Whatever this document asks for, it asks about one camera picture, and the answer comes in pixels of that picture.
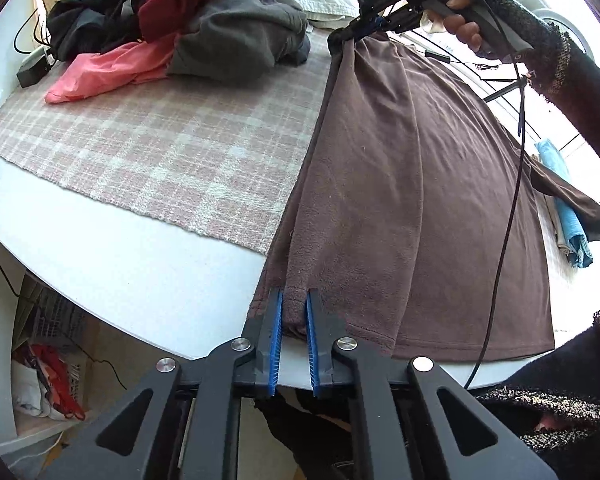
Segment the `black sleeved left forearm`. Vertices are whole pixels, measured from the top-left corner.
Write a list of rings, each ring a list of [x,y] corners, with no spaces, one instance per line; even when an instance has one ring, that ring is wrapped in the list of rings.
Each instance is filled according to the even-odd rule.
[[[561,479],[600,479],[600,310],[591,327],[477,399]]]

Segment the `person right hand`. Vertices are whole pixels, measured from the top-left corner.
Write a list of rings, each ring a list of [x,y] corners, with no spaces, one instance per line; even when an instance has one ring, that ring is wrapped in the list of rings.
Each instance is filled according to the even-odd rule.
[[[446,6],[451,10],[463,10],[471,6],[472,0],[449,0]],[[474,53],[482,47],[480,27],[476,22],[468,22],[463,15],[450,14],[446,18],[431,10],[426,11],[428,18],[435,25],[441,25],[449,34],[454,35],[459,42]]]

